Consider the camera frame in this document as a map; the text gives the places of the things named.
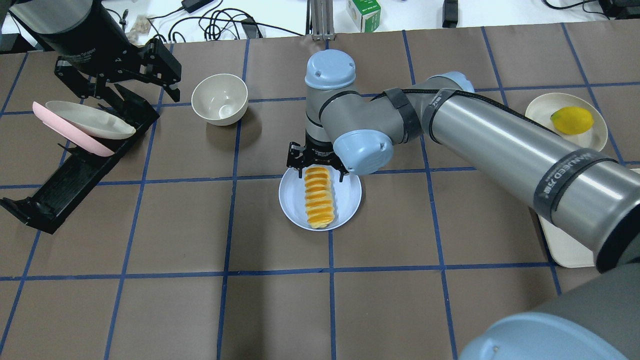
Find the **brown tabletop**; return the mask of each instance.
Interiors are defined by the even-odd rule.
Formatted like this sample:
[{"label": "brown tabletop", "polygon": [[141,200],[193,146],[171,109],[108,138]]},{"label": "brown tabletop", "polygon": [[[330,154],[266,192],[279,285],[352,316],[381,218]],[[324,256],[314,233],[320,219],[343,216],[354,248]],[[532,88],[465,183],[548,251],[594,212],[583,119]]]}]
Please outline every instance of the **brown tabletop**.
[{"label": "brown tabletop", "polygon": [[[161,118],[54,234],[0,211],[1,359],[452,359],[493,322],[597,275],[548,258],[537,218],[428,137],[361,177],[356,215],[329,232],[278,202],[305,134],[305,65],[328,45],[366,96],[451,71],[524,112],[576,95],[609,126],[604,153],[640,165],[640,20],[175,44],[181,102],[124,86]],[[56,53],[0,56],[0,197],[36,191],[65,143],[31,103],[77,102]],[[212,74],[241,76],[243,119],[190,107]],[[96,105],[95,99],[84,102]]]}]

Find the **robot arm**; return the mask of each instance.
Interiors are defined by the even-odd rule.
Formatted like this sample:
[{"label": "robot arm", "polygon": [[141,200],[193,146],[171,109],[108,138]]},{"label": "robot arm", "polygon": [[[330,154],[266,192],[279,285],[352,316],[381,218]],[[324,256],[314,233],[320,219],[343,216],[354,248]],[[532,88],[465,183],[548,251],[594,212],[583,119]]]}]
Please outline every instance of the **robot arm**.
[{"label": "robot arm", "polygon": [[180,63],[156,38],[132,45],[99,0],[18,0],[10,11],[60,53],[55,75],[78,97],[104,99],[121,110],[122,100],[106,84],[136,79],[162,86],[179,101]]},{"label": "robot arm", "polygon": [[370,174],[391,159],[394,145],[427,133],[591,249],[607,272],[501,320],[462,359],[638,357],[640,175],[473,94],[460,73],[386,90],[372,101],[362,99],[354,80],[355,63],[345,53],[309,59],[307,144],[290,146],[290,167],[301,173],[304,164],[322,163]]}]

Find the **white table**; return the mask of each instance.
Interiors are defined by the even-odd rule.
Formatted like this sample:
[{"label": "white table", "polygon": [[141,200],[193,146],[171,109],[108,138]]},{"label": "white table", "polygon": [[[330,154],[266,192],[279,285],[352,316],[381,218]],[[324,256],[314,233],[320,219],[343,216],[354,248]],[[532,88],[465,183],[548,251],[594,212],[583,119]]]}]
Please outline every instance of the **white table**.
[{"label": "white table", "polygon": [[[197,12],[188,14],[186,11],[175,13],[154,23],[159,31],[166,36],[171,26],[179,19],[187,16],[199,16],[216,6],[220,0],[215,0]],[[381,24],[377,31],[436,29],[442,27],[443,0],[378,0],[382,6]],[[549,0],[560,6],[577,2],[577,0]],[[122,14],[129,9],[127,16],[127,31],[133,25],[138,15],[152,17],[164,15],[180,7],[178,0],[105,0],[102,4],[106,8]],[[307,13],[306,0],[223,0],[220,8],[238,8],[252,15],[257,22],[280,26],[298,33],[305,32],[305,17]],[[587,10],[601,11],[598,2],[585,5]],[[336,33],[355,33],[358,29],[346,12],[346,0],[333,0],[334,28]],[[548,24],[554,22],[581,22],[606,20],[602,15],[582,11],[580,6],[568,10],[553,10],[546,7],[541,0],[460,0],[458,27],[473,26],[501,26],[517,24]],[[183,34],[188,42],[203,41],[202,30],[197,20],[186,20],[175,30]],[[16,25],[6,19],[3,33],[16,32]],[[284,31],[260,27],[266,37],[292,36]],[[153,34],[140,36],[138,43],[144,44]],[[22,31],[29,41],[33,39]],[[222,39],[233,38],[229,31],[224,32]]]}]

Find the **bowl rim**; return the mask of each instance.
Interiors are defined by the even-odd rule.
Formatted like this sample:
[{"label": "bowl rim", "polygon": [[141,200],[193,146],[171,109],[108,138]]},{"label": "bowl rim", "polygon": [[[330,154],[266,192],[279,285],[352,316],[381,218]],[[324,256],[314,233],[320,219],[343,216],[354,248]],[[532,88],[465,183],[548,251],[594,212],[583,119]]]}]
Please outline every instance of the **bowl rim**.
[{"label": "bowl rim", "polygon": [[[198,112],[198,110],[196,110],[196,108],[193,106],[193,96],[196,94],[196,92],[198,91],[198,88],[200,87],[200,85],[202,85],[205,81],[208,81],[212,78],[215,78],[216,76],[230,76],[232,78],[236,78],[238,80],[240,80],[240,83],[242,83],[243,88],[244,88],[244,101],[243,101],[243,105],[233,114],[227,116],[227,117],[223,117],[223,118],[210,118],[210,117],[206,117],[204,115],[202,115],[201,113]],[[211,76],[208,76],[206,78],[204,78],[201,82],[199,82],[196,87],[193,89],[193,92],[191,93],[191,109],[193,109],[193,111],[201,118],[209,121],[209,122],[226,122],[229,120],[229,118],[232,118],[234,116],[236,116],[240,111],[243,111],[246,108],[246,104],[249,101],[249,89],[246,86],[246,83],[244,82],[244,80],[242,80],[239,76],[237,75],[233,75],[233,74],[228,74],[228,73],[221,73],[221,74],[213,74]]]}]

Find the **blue joint cap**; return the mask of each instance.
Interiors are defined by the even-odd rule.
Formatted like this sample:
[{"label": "blue joint cap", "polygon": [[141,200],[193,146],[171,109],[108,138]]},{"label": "blue joint cap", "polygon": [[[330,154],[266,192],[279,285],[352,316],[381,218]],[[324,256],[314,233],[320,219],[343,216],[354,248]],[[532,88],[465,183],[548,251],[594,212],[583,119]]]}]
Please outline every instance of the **blue joint cap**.
[{"label": "blue joint cap", "polygon": [[467,79],[467,77],[459,72],[459,71],[449,71],[449,72],[445,72],[444,74],[440,74],[440,75],[436,75],[436,76],[432,76],[431,78],[447,78],[451,81],[453,81],[454,83],[458,84],[458,86],[466,91],[466,92],[476,92],[473,84],[471,83],[471,81],[469,81]]},{"label": "blue joint cap", "polygon": [[344,88],[356,79],[355,61],[340,50],[323,50],[313,54],[307,62],[305,83],[315,89]]},{"label": "blue joint cap", "polygon": [[333,142],[333,151],[350,173],[367,175],[391,160],[394,144],[385,133],[361,129],[338,136]]}]

